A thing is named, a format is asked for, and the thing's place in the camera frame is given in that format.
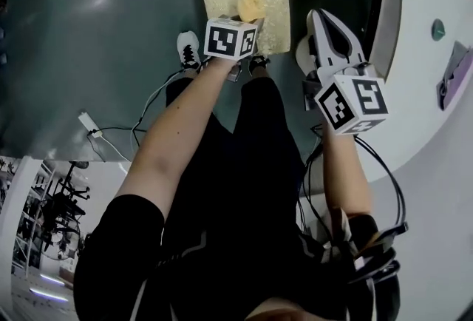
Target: sneaker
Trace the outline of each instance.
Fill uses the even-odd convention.
[[[250,72],[250,75],[253,76],[253,70],[257,67],[263,67],[266,69],[266,65],[268,63],[270,63],[268,58],[265,58],[263,55],[255,55],[248,65],[248,71]]]
[[[198,70],[200,68],[199,39],[194,32],[180,33],[177,37],[177,51],[180,63],[184,70]]]

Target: leg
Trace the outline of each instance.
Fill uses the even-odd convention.
[[[194,65],[197,56],[198,41],[197,37],[187,35],[181,38],[183,51],[188,46],[187,52],[181,55],[181,61],[184,68],[184,78],[170,83],[166,87],[166,106],[172,103],[179,94],[192,82],[197,76]],[[163,246],[169,254],[173,254],[188,247],[188,244],[194,243],[194,239],[200,237],[202,229],[208,224],[209,203],[217,196],[219,187],[218,180],[222,165],[228,160],[228,151],[232,146],[233,136],[222,126],[214,115],[211,115],[204,136],[200,141],[197,151],[187,165],[186,170],[180,178],[176,195],[166,221],[165,232],[163,234]]]
[[[251,74],[253,80],[242,88],[234,131],[246,154],[245,174],[255,183],[250,201],[261,212],[267,212],[270,202],[278,223],[283,219],[293,223],[304,164],[287,128],[284,105],[275,83],[263,65],[253,67]]]

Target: black shirt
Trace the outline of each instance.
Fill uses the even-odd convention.
[[[364,283],[346,285],[338,264],[321,264],[324,249],[296,224],[254,223],[242,214],[219,228],[186,226],[186,237],[160,245],[163,227],[160,210],[142,197],[120,196],[109,204],[75,272],[81,320],[130,320],[138,297],[136,320],[170,320],[170,305],[179,321],[243,320],[271,297],[342,320],[348,302],[365,304],[370,297]],[[377,231],[366,215],[350,220],[350,228],[358,247]],[[377,285],[376,294],[378,319],[395,319],[397,277]],[[361,318],[352,319],[371,315],[360,308]]]

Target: white sneaker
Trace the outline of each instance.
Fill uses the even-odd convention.
[[[188,31],[178,35],[177,51],[180,63],[184,69],[198,70],[200,68],[199,39],[194,32]]]

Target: power strip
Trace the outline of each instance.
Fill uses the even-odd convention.
[[[102,131],[99,130],[99,127],[97,126],[97,124],[92,120],[92,118],[89,116],[89,113],[87,112],[82,112],[80,115],[79,115],[79,120],[80,122],[86,127],[86,129],[89,131],[89,132],[93,132],[95,130],[94,133],[92,133],[92,137],[93,138],[99,138],[102,136]]]

